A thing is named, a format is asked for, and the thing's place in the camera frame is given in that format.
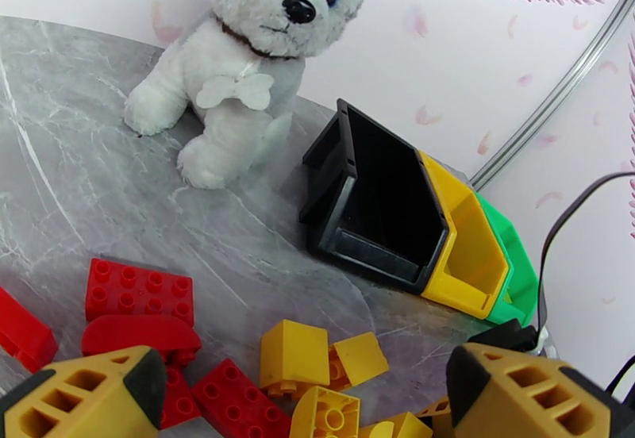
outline grey marble table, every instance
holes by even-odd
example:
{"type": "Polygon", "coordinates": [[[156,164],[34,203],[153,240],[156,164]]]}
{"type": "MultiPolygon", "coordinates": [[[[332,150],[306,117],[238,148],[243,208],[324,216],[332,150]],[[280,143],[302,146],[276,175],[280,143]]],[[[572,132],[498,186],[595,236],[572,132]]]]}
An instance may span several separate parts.
{"type": "MultiPolygon", "coordinates": [[[[186,369],[190,383],[227,356],[257,379],[260,335],[289,318],[327,328],[331,340],[377,334],[391,370],[351,391],[363,398],[363,424],[442,396],[450,351],[483,323],[301,250],[300,162],[332,112],[299,98],[290,144],[266,169],[223,191],[189,188],[175,157],[201,131],[192,116],[151,138],[121,122],[125,95],[159,54],[0,18],[0,286],[52,327],[56,360],[80,356],[88,264],[102,255],[194,279],[204,347],[186,369]]],[[[0,352],[0,391],[26,376],[0,352]]],[[[161,436],[216,434],[196,420],[161,436]]]]}

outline black plastic bin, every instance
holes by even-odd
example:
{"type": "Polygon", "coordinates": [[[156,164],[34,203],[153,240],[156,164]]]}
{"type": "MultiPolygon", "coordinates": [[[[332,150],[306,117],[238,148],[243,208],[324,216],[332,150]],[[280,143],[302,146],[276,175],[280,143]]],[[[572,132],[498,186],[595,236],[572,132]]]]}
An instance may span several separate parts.
{"type": "Polygon", "coordinates": [[[306,248],[423,292],[448,225],[419,152],[343,100],[304,155],[306,248]]]}

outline white plush bow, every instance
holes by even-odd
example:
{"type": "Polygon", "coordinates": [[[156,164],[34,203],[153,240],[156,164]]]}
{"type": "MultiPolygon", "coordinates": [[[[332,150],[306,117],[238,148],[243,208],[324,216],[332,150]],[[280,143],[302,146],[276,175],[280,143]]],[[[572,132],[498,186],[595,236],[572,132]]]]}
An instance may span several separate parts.
{"type": "Polygon", "coordinates": [[[214,108],[227,98],[237,98],[251,110],[262,111],[269,106],[271,75],[255,73],[245,77],[215,76],[203,83],[196,95],[196,105],[203,110],[214,108]]]}

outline plush husky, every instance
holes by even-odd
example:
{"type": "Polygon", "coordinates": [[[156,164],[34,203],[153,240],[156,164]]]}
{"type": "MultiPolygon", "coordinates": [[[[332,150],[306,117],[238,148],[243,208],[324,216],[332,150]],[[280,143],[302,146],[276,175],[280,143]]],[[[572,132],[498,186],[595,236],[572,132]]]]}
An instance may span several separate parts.
{"type": "Polygon", "coordinates": [[[188,104],[205,126],[179,153],[192,186],[224,187],[284,142],[305,58],[338,40],[364,0],[212,0],[125,104],[141,135],[169,129],[188,104]]]}

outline red lego brick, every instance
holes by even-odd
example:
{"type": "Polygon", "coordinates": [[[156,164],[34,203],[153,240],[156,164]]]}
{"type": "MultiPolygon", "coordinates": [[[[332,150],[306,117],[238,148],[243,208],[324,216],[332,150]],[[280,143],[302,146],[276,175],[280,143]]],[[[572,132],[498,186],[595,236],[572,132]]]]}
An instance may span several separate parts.
{"type": "Polygon", "coordinates": [[[192,279],[102,259],[92,259],[86,319],[107,314],[163,314],[194,327],[192,279]]]}
{"type": "Polygon", "coordinates": [[[0,346],[32,373],[50,364],[57,353],[51,329],[1,287],[0,346]]]}
{"type": "Polygon", "coordinates": [[[201,349],[196,331],[173,316],[100,316],[92,321],[82,336],[84,356],[131,348],[155,348],[166,363],[185,367],[201,349]]]}
{"type": "Polygon", "coordinates": [[[164,411],[161,414],[161,429],[168,429],[189,420],[201,417],[183,373],[177,367],[168,366],[164,411]]]}
{"type": "Polygon", "coordinates": [[[192,388],[203,417],[224,438],[288,438],[291,419],[225,359],[192,388]]]}

